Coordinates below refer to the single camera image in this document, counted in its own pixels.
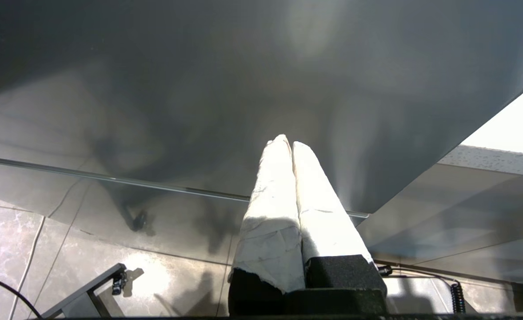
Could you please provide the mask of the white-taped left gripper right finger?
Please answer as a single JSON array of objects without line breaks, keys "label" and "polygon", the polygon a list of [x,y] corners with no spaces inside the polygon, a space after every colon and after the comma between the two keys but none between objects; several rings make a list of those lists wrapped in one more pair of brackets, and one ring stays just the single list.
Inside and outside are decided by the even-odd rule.
[{"label": "white-taped left gripper right finger", "polygon": [[294,142],[292,161],[306,287],[350,290],[385,302],[387,286],[316,154]]}]

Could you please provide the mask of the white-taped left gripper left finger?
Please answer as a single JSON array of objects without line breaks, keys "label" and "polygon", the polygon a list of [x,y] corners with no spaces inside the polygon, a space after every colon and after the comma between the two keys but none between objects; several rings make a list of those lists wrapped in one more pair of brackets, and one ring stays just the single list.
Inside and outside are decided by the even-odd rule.
[{"label": "white-taped left gripper left finger", "polygon": [[263,148],[228,275],[231,316],[283,314],[305,289],[292,149],[284,134]]}]

